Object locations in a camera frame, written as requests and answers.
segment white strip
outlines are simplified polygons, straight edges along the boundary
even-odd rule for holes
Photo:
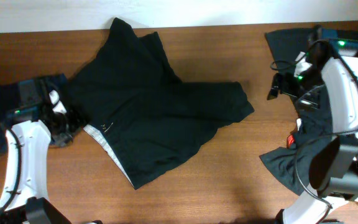
[[[0,0],[0,32],[358,20],[355,0]]]
[[[118,168],[124,173],[129,182],[132,184],[130,178],[128,177],[127,173],[119,162],[116,154],[114,153],[106,139],[103,137],[102,133],[89,124],[84,127],[84,131],[87,132],[90,136],[92,136],[92,138],[94,138],[100,144],[100,146],[107,152],[107,154],[109,154],[110,158],[117,164]]]

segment wooden table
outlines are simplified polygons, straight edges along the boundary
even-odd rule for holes
[[[188,162],[134,190],[110,157],[82,132],[70,147],[49,149],[50,201],[73,223],[261,223],[297,196],[264,167],[259,155],[284,146],[296,113],[286,96],[266,101],[274,72],[264,33],[315,24],[137,29],[158,31],[169,62],[186,82],[239,81],[255,113],[221,128]],[[357,29],[358,22],[330,22]],[[0,84],[54,73],[72,77],[108,30],[0,34]],[[0,157],[0,196],[7,155]],[[330,218],[358,223],[350,203]]]

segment white background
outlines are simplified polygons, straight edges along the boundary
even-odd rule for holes
[[[358,20],[358,0],[0,0],[0,32]]]

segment green led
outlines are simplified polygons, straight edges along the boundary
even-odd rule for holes
[[[345,46],[346,42],[343,40],[340,40],[340,41],[338,41],[338,44],[343,47],[343,46]]]

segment red object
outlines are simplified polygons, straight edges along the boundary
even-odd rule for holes
[[[290,148],[290,146],[292,145],[292,143],[295,142],[295,139],[293,138],[292,134],[287,137],[287,148]]]

